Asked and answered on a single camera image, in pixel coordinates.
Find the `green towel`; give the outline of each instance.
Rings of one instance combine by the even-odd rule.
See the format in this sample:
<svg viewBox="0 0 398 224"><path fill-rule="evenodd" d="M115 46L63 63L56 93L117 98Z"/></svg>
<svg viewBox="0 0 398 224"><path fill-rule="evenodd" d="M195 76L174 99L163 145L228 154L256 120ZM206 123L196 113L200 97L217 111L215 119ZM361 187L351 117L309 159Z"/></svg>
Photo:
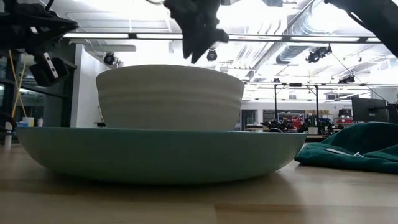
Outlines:
<svg viewBox="0 0 398 224"><path fill-rule="evenodd" d="M306 145L295 160L306 166L398 174L398 124L352 125L321 143Z"/></svg>

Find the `ceiling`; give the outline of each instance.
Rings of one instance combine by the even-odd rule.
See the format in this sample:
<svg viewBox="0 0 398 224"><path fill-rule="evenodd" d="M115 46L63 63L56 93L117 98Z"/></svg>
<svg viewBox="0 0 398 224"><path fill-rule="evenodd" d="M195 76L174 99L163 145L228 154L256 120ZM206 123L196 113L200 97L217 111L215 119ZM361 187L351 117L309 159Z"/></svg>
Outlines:
<svg viewBox="0 0 398 224"><path fill-rule="evenodd" d="M314 0L306 10L303 8L310 0L284 2L283 7L269 7L262 0L240 0L230 6L221 6L217 14L219 26L229 34L372 35L344 11L324 4L323 0ZM52 10L61 17L77 21L81 26L77 32L180 33L165 7L145 0L55 0ZM183 59L182 43L177 40L92 40L82 44L98 57L102 57L110 47L122 48L116 55L124 66L150 63L190 65L189 60ZM362 82L391 83L389 77L381 79L377 75L381 71L380 64L385 65L384 75L389 73L385 70L392 70L390 60L394 58L381 44L332 44L333 55L318 63L305 61L309 50L318 45L230 42L214 47L217 60L208 62L204 56L195 66L221 70L252 82L271 82L279 78L282 82L337 83L339 78L354 72ZM284 56L288 63L277 63L278 56Z"/></svg>

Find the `desk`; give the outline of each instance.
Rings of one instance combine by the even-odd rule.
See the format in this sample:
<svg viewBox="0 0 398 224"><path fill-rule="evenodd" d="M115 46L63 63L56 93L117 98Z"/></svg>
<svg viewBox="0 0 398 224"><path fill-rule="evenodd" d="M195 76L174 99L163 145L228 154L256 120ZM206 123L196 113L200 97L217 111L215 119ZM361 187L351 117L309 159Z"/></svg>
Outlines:
<svg viewBox="0 0 398 224"><path fill-rule="evenodd" d="M140 187L46 171L0 149L0 223L397 223L398 177L300 166L199 187Z"/></svg>

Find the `large shallow bowl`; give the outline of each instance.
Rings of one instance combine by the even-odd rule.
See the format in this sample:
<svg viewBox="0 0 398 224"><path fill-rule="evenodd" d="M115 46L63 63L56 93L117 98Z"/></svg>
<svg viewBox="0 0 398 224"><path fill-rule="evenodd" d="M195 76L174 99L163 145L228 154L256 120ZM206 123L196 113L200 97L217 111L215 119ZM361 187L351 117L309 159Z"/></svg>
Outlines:
<svg viewBox="0 0 398 224"><path fill-rule="evenodd" d="M287 165L304 134L19 128L29 155L59 173L134 184L205 184Z"/></svg>
<svg viewBox="0 0 398 224"><path fill-rule="evenodd" d="M244 84L214 70L140 65L96 78L107 127L161 130L233 130Z"/></svg>

